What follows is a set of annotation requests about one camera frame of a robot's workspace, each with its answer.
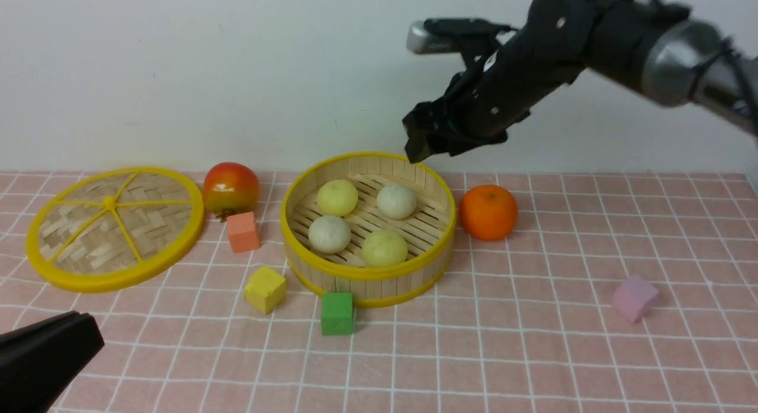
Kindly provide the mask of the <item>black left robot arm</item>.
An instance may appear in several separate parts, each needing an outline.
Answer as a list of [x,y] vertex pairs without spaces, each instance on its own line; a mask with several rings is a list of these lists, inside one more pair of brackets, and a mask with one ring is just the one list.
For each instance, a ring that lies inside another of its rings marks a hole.
[[76,311],[2,334],[1,411],[48,411],[104,345],[94,316]]

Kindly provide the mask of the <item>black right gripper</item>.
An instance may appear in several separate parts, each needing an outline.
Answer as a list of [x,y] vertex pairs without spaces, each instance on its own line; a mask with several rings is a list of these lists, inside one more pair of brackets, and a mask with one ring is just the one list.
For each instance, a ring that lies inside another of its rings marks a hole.
[[585,69],[579,61],[539,59],[520,33],[487,56],[462,57],[465,70],[452,77],[444,94],[416,104],[403,118],[411,164],[506,142],[512,125]]

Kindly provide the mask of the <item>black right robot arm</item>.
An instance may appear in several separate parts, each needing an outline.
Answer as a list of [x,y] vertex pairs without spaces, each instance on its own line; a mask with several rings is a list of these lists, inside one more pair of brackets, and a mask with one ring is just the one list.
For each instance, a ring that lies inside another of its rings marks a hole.
[[506,142],[532,106],[588,68],[660,106],[697,104],[756,135],[756,59],[690,12],[661,0],[533,0],[522,27],[481,18],[412,24],[410,52],[457,53],[465,70],[403,118],[407,159]]

